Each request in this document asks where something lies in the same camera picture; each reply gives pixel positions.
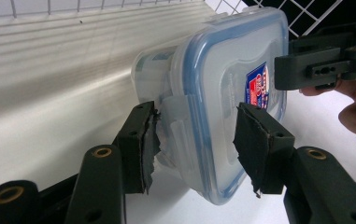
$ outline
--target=clear plastic container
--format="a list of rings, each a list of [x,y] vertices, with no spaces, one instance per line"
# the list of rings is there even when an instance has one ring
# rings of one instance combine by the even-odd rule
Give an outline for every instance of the clear plastic container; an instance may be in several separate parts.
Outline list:
[[[274,89],[274,58],[287,53],[285,15],[271,7],[142,52],[132,78],[139,101],[154,100],[161,112],[159,163],[210,202],[226,203],[246,176],[233,144],[236,107],[251,103],[282,119],[286,92]]]

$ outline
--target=blue and red sticker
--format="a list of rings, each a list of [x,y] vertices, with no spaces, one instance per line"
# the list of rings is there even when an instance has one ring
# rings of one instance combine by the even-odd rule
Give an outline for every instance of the blue and red sticker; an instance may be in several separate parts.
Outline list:
[[[268,69],[265,63],[247,74],[246,103],[257,105],[264,109],[267,108],[269,90],[268,78]]]

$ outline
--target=blue-rimmed lid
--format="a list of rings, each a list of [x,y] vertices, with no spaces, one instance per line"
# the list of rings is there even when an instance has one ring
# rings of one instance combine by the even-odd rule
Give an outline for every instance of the blue-rimmed lid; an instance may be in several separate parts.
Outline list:
[[[170,86],[174,97],[185,97],[190,113],[190,125],[177,130],[190,126],[190,134],[180,136],[193,147],[179,159],[194,160],[201,183],[191,176],[188,184],[214,204],[226,203],[246,175],[233,145],[239,102],[283,116],[286,93],[274,89],[274,58],[287,50],[285,15],[267,7],[213,21],[174,54]],[[185,179],[193,172],[180,174]]]

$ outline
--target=wire rack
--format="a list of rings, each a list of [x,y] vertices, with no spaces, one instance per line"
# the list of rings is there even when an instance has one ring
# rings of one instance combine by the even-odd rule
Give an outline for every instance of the wire rack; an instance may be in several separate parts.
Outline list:
[[[118,7],[142,7],[178,4],[192,0],[0,0],[0,17],[29,14],[54,14],[66,11],[103,10]],[[308,35],[343,0],[205,0],[217,13],[229,15],[247,6],[277,7],[287,14],[289,30],[295,37]]]

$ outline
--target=human hand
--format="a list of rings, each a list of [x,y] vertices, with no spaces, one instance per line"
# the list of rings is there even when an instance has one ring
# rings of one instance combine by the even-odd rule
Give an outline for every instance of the human hand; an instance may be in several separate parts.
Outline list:
[[[314,87],[308,87],[300,92],[306,96],[315,96],[332,90],[339,91],[354,101],[340,112],[338,119],[348,130],[356,133],[356,81],[338,80],[334,89],[316,90]]]

